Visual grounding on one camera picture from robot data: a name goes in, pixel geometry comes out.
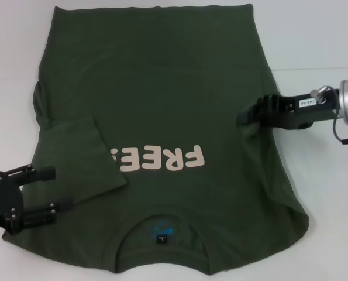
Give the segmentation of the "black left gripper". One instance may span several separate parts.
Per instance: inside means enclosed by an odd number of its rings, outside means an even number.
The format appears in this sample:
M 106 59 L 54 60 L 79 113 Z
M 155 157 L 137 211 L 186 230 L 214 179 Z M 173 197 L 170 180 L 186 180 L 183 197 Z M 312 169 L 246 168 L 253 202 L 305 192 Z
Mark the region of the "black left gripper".
M 72 210 L 72 198 L 36 207 L 23 207 L 20 186 L 55 178 L 54 167 L 37 170 L 31 164 L 5 172 L 0 171 L 0 227 L 15 235 L 26 228 L 53 224 L 57 220 L 57 214 Z

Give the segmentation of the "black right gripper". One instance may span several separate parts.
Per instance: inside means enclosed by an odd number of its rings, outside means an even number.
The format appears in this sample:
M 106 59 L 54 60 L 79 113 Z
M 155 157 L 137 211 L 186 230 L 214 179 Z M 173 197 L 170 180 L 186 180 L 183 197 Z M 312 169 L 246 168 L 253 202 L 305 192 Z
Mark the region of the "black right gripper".
M 237 116 L 237 125 L 258 123 L 282 129 L 306 129 L 314 122 L 337 118 L 336 106 L 339 90 L 326 87 L 322 93 L 323 103 L 318 103 L 309 94 L 294 97 L 265 95 Z

